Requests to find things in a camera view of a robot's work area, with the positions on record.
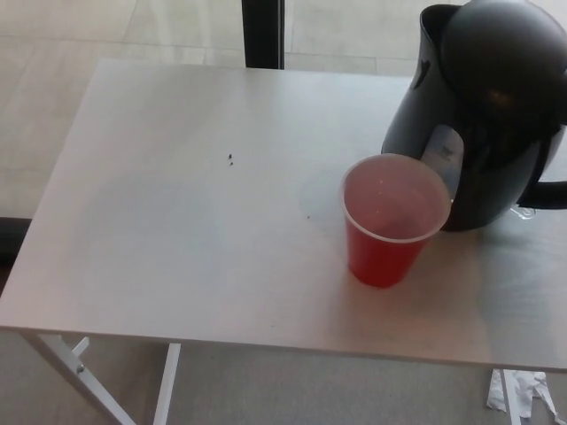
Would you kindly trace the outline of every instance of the kettle lid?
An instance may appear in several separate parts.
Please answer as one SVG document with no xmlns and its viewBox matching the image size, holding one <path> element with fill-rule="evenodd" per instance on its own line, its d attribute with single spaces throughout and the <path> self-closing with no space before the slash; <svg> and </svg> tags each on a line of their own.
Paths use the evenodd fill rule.
<svg viewBox="0 0 567 425">
<path fill-rule="evenodd" d="M 567 106 L 567 34 L 525 0 L 472 0 L 448 21 L 440 61 L 455 92 L 501 118 Z"/>
</svg>

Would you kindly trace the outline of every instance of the cup rim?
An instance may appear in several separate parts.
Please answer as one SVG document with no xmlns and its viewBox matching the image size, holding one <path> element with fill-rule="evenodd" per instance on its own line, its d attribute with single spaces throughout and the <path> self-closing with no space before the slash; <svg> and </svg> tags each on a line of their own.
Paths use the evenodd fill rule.
<svg viewBox="0 0 567 425">
<path fill-rule="evenodd" d="M 346 208 L 346 203 L 345 203 L 346 179 L 348 178 L 349 174 L 356 167 L 358 167 L 358 166 L 362 165 L 363 163 L 368 162 L 372 159 L 375 159 L 375 158 L 396 158 L 397 160 L 411 162 L 415 166 L 421 167 L 426 173 L 430 174 L 433 177 L 432 182 L 435 186 L 437 186 L 437 189 L 440 189 L 441 192 L 443 192 L 447 195 L 447 204 L 446 204 L 446 207 L 445 207 L 445 211 L 444 211 L 443 215 L 441 216 L 439 223 L 436 224 L 431 231 L 429 231 L 425 235 L 412 237 L 412 238 L 409 238 L 409 239 L 391 239 L 389 237 L 380 236 L 380 235 L 377 235 L 375 233 L 370 232 L 369 230 L 367 230 L 366 228 L 361 226 L 353 218 L 353 216 L 350 214 L 350 212 L 348 212 L 348 210 Z M 341 206 L 343 208 L 343 213 L 345 214 L 345 216 L 349 220 L 349 222 L 351 222 L 356 228 L 358 228 L 365 235 L 370 236 L 373 239 L 378 239 L 380 241 L 384 241 L 384 242 L 387 242 L 387 243 L 400 243 L 400 244 L 402 244 L 402 243 L 415 243 L 415 242 L 421 242 L 423 240 L 429 239 L 430 237 L 432 237 L 433 235 L 438 233 L 441 230 L 441 228 L 445 225 L 445 223 L 447 222 L 447 219 L 449 218 L 449 214 L 451 213 L 451 204 L 452 204 L 451 196 L 449 194 L 449 191 L 447 189 L 445 182 L 443 182 L 443 179 L 441 179 L 441 177 L 435 171 L 433 171 L 433 169 L 431 169 L 429 166 L 427 166 L 424 162 L 420 161 L 419 159 L 407 157 L 406 155 L 399 155 L 397 153 L 381 153 L 381 154 L 378 154 L 378 155 L 372 155 L 370 157 L 366 157 L 364 159 L 361 159 L 360 161 L 358 161 L 357 163 L 352 165 L 350 168 L 348 168 L 348 170 L 345 173 L 345 176 L 343 177 L 343 181 L 341 182 Z"/>
</svg>

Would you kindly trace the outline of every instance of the plastic cup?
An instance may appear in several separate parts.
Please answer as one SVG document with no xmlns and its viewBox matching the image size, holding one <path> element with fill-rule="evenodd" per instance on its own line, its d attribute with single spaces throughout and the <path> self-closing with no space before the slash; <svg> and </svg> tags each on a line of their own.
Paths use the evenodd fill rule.
<svg viewBox="0 0 567 425">
<path fill-rule="evenodd" d="M 362 160 L 346 173 L 342 191 L 348 266 L 361 282 L 379 288 L 403 280 L 451 211 L 437 173 L 402 155 Z"/>
</svg>

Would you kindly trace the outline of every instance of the gray carpet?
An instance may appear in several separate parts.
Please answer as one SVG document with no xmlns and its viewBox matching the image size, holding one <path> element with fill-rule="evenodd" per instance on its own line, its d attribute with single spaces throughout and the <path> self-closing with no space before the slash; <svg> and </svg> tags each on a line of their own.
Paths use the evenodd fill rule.
<svg viewBox="0 0 567 425">
<path fill-rule="evenodd" d="M 88 367 L 136 423 L 151 424 L 167 349 L 95 339 Z M 169 425 L 507 425 L 484 408 L 490 370 L 219 344 L 183 346 Z M 0 423 L 106 424 L 19 336 L 0 332 Z M 567 414 L 567 376 L 550 375 Z M 532 424 L 552 423 L 539 400 Z"/>
</svg>

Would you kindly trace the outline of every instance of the floor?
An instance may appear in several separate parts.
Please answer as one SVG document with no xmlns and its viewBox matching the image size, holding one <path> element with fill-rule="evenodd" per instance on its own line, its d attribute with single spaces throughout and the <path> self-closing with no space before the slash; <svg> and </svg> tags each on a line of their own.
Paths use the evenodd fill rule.
<svg viewBox="0 0 567 425">
<path fill-rule="evenodd" d="M 286 67 L 411 75 L 418 14 L 434 3 L 288 0 Z M 534 3 L 567 27 L 567 2 Z M 0 0 L 0 215 L 33 217 L 100 58 L 244 66 L 239 0 Z M 95 340 L 84 359 L 138 423 L 151 423 L 165 356 L 158 344 Z M 18 336 L 0 333 L 0 370 L 2 423 L 105 423 Z M 483 407 L 489 376 L 188 344 L 168 423 L 503 425 Z M 549 380 L 567 416 L 567 377 Z M 532 423 L 551 423 L 541 403 Z"/>
</svg>

